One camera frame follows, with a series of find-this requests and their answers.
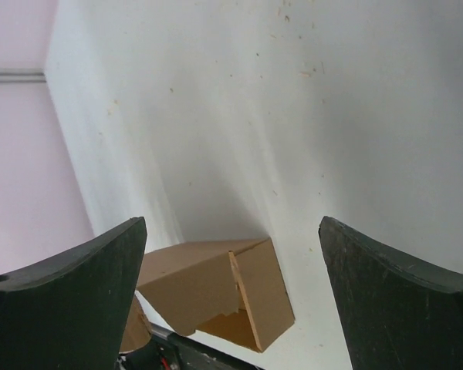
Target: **white floor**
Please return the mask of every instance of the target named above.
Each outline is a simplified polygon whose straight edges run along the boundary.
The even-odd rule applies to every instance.
[[[295,326],[261,355],[205,344],[350,368],[326,214],[463,272],[463,1],[64,0],[46,72],[95,233],[273,237]]]

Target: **red wire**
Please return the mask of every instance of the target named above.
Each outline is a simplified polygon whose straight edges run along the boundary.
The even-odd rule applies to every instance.
[[[161,357],[161,362],[163,363],[164,370],[171,370],[171,367],[168,366],[167,359],[165,357]]]

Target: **cardboard flap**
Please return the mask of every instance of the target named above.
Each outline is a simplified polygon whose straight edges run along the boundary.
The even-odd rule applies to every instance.
[[[134,351],[144,347],[151,339],[151,324],[147,320],[139,300],[134,295],[129,316],[123,332],[120,352]]]
[[[237,312],[239,294],[228,248],[183,245],[146,254],[137,290],[178,334],[191,335],[199,324]]]
[[[231,259],[238,270],[257,348],[262,352],[295,321],[275,250],[268,239]]]
[[[260,351],[252,331],[245,303],[242,300],[242,295],[240,298],[240,307],[237,313],[230,314],[229,316],[220,314],[199,325],[198,330],[226,339],[253,351]]]

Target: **cardboard box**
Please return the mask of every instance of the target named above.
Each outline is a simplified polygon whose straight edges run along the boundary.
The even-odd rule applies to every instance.
[[[139,300],[133,296],[129,316],[123,332],[120,352],[134,351],[144,347],[151,339],[151,324],[142,311]]]
[[[295,321],[271,239],[150,252],[137,290],[178,334],[205,331],[257,352]]]

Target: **pink wall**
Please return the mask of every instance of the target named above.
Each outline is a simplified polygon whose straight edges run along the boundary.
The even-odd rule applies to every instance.
[[[0,68],[44,66],[57,5],[0,0]],[[0,274],[92,237],[47,85],[0,85]]]
[[[46,84],[0,85],[0,274],[91,237]]]
[[[0,68],[42,68],[58,1],[0,0]]]

